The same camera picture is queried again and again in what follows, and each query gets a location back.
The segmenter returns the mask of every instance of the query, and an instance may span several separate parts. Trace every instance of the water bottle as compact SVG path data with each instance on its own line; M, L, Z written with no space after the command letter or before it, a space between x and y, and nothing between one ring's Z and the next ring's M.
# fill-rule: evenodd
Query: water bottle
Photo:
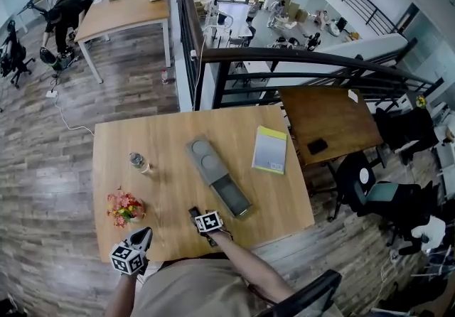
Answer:
M168 71L167 70L161 71L161 81L162 81L163 85L168 84Z
M151 171L150 163L139 153L130 153L129 162L142 174Z

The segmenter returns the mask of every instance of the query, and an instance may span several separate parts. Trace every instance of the chair backrest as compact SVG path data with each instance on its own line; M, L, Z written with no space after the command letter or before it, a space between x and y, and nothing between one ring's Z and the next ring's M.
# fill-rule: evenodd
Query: chair backrest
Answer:
M302 290L285 299L283 302L261 312L257 316L322 316L332 306L333 302L331 299L340 282L341 275L334 270L328 270Z
M375 185L376 178L367 157L362 151L347 155L336 170L335 182L344 195L343 203L354 212L360 211L367 194Z

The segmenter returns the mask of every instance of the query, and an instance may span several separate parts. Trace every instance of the gray device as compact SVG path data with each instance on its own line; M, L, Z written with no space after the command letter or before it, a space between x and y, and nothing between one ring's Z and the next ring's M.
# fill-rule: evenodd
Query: gray device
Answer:
M234 217L244 215L251 203L237 187L229 171L205 136L186 144L186 151L203 180L213 189Z

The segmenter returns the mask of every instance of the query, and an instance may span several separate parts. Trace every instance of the notebook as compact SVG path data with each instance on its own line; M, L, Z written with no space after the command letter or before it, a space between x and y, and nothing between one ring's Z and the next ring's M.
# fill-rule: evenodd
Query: notebook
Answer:
M252 167L284 174L286 140L287 135L284 132L258 127Z

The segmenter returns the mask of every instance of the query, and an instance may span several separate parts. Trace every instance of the gray shirt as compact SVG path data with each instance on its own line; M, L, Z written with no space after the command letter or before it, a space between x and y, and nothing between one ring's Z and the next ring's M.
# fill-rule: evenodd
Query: gray shirt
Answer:
M132 317L250 317L261 307L229 260L189 259L144 282Z

